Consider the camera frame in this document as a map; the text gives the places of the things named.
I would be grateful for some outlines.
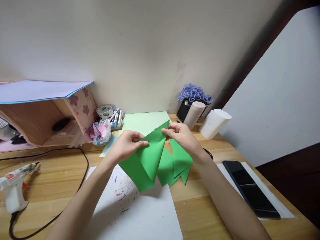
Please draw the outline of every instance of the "hand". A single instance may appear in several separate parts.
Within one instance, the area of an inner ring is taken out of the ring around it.
[[[167,135],[166,141],[173,138],[191,157],[204,152],[188,126],[183,123],[170,123],[168,129],[163,128],[161,131]]]
[[[105,159],[114,165],[128,159],[136,150],[149,144],[147,141],[139,142],[142,138],[144,136],[139,132],[125,130],[107,153]]]

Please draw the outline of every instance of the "black phone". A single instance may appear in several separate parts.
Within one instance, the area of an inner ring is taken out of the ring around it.
[[[241,195],[254,213],[261,218],[280,219],[280,214],[254,182],[240,162],[222,162]]]

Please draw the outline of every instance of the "wooden desk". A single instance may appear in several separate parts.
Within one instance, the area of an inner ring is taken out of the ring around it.
[[[173,122],[177,120],[175,114],[171,114],[170,118]],[[213,140],[204,138],[198,131],[200,125],[195,126],[193,134],[201,145],[212,153],[216,163],[221,163],[223,160],[247,162],[220,134],[217,134]],[[169,142],[165,144],[165,147],[172,153]],[[0,159],[27,156],[59,148],[63,147],[1,153]],[[90,167],[96,166],[102,160],[99,155],[103,147],[85,144],[82,149],[85,151]],[[76,193],[86,168],[85,158],[77,149],[54,151],[41,158],[29,160],[31,162],[36,159],[41,160],[41,168],[44,171],[31,179],[31,188],[26,193],[29,205],[20,215],[14,227],[17,237],[33,233],[59,214]],[[0,162],[0,176],[27,164],[27,160],[16,159]],[[319,239],[320,231],[250,163],[248,164],[276,197],[296,216],[293,219],[262,221],[272,239]],[[184,239],[232,239],[199,173],[193,166],[186,186],[179,179],[170,190]],[[10,239],[9,221],[10,214],[5,209],[3,193],[0,193],[0,239]],[[31,239],[43,239],[50,227]]]

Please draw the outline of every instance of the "green paper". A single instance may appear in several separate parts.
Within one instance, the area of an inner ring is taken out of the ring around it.
[[[191,169],[191,166],[190,165],[189,167],[187,167],[185,170],[182,171],[181,173],[181,178],[182,178],[182,181],[184,183],[184,185],[186,185],[187,183],[187,179],[188,179],[188,176],[189,176],[189,172],[190,172],[190,169]]]
[[[162,186],[167,183],[171,187],[180,177],[173,177],[173,156],[168,152],[167,149],[163,148],[158,174],[159,181]]]
[[[180,177],[181,177],[181,176],[180,176],[180,174],[179,174],[179,175],[176,176],[175,178],[172,178],[172,179],[168,182],[169,186],[171,187]]]
[[[151,113],[127,113],[124,117],[123,130],[132,130],[140,132],[147,136],[155,128],[170,120],[168,113],[151,112]]]
[[[170,145],[173,152],[174,171],[173,175],[179,175],[183,170],[193,164],[193,160],[190,155],[176,142],[174,139],[170,139]]]
[[[139,148],[130,158],[119,163],[122,170],[131,178],[139,192],[154,186],[157,170],[166,141],[162,128],[169,127],[169,120],[154,129],[140,141],[148,141],[149,145]]]

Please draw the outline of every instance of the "yarn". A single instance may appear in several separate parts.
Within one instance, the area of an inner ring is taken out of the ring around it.
[[[189,99],[189,102],[194,102],[195,100],[203,100],[207,104],[212,103],[213,101],[213,98],[210,95],[205,94],[201,87],[196,87],[191,83],[183,88],[182,93],[178,97],[178,101],[180,102],[185,98]]]

